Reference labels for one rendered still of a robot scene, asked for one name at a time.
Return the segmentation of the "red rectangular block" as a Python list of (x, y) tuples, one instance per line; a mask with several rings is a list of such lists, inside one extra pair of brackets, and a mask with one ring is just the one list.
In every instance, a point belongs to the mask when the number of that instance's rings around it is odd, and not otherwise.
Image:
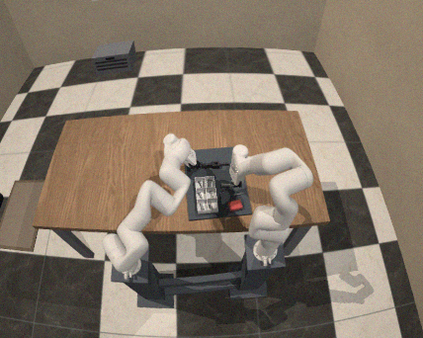
[(243, 208), (240, 200), (228, 202), (228, 206), (229, 206), (230, 211), (238, 211), (238, 210), (242, 210), (242, 208)]

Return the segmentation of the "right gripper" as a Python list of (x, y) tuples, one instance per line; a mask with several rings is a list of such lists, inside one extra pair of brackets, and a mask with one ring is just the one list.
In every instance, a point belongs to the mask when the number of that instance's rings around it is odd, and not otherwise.
[[(230, 174), (230, 176), (231, 176), (231, 179), (232, 179), (232, 181), (233, 181), (233, 183), (232, 183), (232, 185), (233, 185), (233, 187), (235, 188), (235, 187), (242, 187), (241, 186), (241, 182), (242, 183), (244, 183), (244, 178), (245, 178), (245, 176), (244, 177), (239, 177), (237, 174), (236, 174), (236, 172), (234, 172), (232, 169), (231, 169), (231, 164), (230, 164), (230, 168), (229, 168), (229, 174)], [(240, 182), (240, 183), (239, 183)]]

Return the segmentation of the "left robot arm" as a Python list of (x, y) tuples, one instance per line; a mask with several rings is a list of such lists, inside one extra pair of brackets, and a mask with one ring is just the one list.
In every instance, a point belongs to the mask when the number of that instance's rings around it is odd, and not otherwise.
[(170, 216), (177, 210), (191, 185), (191, 179), (180, 170), (191, 153), (191, 145), (185, 138), (181, 138), (181, 142), (178, 139), (173, 133), (164, 137), (164, 159), (159, 170), (160, 179), (175, 194), (171, 196), (155, 182), (145, 181), (134, 208), (119, 225), (118, 234), (110, 233), (103, 238), (102, 246), (107, 256), (115, 269), (125, 274), (125, 280), (127, 275), (132, 278), (140, 270), (139, 259), (148, 250), (148, 241), (141, 231), (151, 220), (150, 205), (165, 216)]

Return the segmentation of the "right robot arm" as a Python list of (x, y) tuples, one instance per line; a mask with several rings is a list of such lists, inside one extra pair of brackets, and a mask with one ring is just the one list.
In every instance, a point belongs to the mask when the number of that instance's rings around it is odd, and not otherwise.
[(258, 176), (274, 175), (291, 169), (276, 175), (269, 183), (270, 194), (276, 207), (257, 207), (249, 225), (250, 237), (261, 240), (258, 248), (259, 241), (254, 245), (254, 256), (260, 261), (263, 260), (264, 266), (267, 266), (268, 260), (271, 264), (271, 260), (277, 255), (280, 243), (288, 237), (289, 226), (298, 211), (298, 204), (290, 195), (312, 185), (312, 172), (289, 148), (284, 147), (250, 157), (247, 147), (241, 144), (234, 146), (232, 150), (231, 169), (239, 177), (252, 173)]

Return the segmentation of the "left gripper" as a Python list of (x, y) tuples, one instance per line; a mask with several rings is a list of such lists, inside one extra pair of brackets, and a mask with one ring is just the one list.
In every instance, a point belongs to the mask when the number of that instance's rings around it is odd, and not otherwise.
[(196, 158), (196, 152), (191, 148), (191, 153), (188, 158), (185, 160), (184, 164), (192, 169), (199, 169), (201, 168), (201, 163)]

